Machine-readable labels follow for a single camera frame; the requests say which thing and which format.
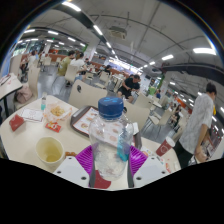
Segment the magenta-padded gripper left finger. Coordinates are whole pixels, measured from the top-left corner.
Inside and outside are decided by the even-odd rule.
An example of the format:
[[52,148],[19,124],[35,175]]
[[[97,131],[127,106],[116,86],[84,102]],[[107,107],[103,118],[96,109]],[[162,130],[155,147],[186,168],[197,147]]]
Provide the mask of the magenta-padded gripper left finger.
[[54,174],[84,188],[95,184],[95,165],[92,148],[83,149],[76,156],[67,156]]

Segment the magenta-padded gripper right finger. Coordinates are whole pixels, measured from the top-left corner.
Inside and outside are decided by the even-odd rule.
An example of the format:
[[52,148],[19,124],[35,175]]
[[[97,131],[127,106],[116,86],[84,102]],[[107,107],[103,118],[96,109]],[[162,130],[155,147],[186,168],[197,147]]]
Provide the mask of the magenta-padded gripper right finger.
[[157,181],[171,171],[165,161],[158,156],[146,156],[134,146],[130,148],[128,161],[128,187],[140,188]]

